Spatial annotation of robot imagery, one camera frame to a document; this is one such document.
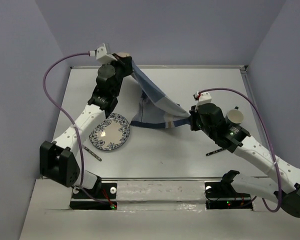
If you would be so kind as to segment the blue beige cloth placemat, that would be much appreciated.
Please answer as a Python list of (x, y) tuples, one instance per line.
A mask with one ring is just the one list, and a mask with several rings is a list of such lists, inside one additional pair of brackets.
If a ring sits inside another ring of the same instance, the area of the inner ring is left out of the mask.
[(190, 114), (171, 100), (134, 62), (132, 69), (131, 76), (140, 85), (142, 92), (131, 126), (169, 129), (190, 123)]

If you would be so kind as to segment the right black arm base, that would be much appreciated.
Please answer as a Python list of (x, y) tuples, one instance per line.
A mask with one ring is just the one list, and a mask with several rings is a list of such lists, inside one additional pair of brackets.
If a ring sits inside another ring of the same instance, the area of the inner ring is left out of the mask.
[(220, 181), (205, 182), (204, 196), (207, 210), (253, 210), (253, 197), (250, 194), (238, 193), (231, 185)]

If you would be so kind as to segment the silver fork dark handle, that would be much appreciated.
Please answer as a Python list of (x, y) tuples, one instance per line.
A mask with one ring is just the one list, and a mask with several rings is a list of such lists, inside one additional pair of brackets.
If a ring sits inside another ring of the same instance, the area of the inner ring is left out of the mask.
[(217, 150), (214, 150), (214, 151), (211, 151), (211, 152), (208, 152), (205, 156), (206, 157), (209, 157), (209, 156), (211, 156), (211, 155), (214, 155), (214, 154), (217, 154), (217, 153), (220, 153), (220, 152), (222, 152), (222, 151), (224, 151), (225, 150), (225, 148), (220, 148), (220, 149), (217, 149)]

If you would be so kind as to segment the dark green mug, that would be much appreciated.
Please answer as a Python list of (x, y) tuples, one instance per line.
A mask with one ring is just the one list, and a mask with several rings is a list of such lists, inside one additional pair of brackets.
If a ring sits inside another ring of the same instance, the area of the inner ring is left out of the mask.
[(225, 121), (229, 125), (240, 125), (244, 121), (244, 115), (236, 106), (227, 112)]

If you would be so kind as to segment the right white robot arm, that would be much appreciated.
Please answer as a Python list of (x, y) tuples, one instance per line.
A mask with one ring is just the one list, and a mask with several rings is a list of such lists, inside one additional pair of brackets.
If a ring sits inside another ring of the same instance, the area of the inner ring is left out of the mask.
[(237, 170), (225, 173), (220, 190), (225, 196), (247, 193), (273, 203), (289, 215), (300, 218), (300, 169), (272, 155), (241, 126), (244, 115), (238, 109), (224, 115), (213, 103), (193, 105), (190, 129), (203, 131), (220, 148), (248, 161), (268, 179), (248, 177)]

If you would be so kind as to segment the blue floral ceramic plate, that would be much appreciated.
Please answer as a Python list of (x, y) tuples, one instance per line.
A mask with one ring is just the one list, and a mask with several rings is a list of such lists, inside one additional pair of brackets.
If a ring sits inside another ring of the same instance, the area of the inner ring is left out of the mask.
[(128, 140), (130, 133), (128, 120), (121, 114), (113, 112), (91, 132), (89, 140), (101, 151), (113, 151)]

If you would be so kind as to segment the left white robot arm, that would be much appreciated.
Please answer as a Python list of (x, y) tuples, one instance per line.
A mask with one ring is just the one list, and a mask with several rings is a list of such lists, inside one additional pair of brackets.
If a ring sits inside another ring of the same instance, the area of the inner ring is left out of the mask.
[(114, 111), (123, 79), (133, 73), (132, 57), (113, 54), (110, 62), (97, 72), (96, 87), (76, 120), (53, 141), (44, 141), (39, 148), (40, 174), (67, 188), (83, 189), (94, 198), (101, 191), (101, 177), (85, 170), (82, 143), (93, 129)]

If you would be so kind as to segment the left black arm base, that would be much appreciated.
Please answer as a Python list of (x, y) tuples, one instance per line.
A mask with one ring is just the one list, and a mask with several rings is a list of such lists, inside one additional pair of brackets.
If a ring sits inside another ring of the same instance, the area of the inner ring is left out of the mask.
[(72, 210), (116, 211), (118, 207), (117, 190), (118, 183), (116, 181), (103, 182), (101, 190), (97, 193), (93, 193), (91, 189), (74, 188), (69, 208)]

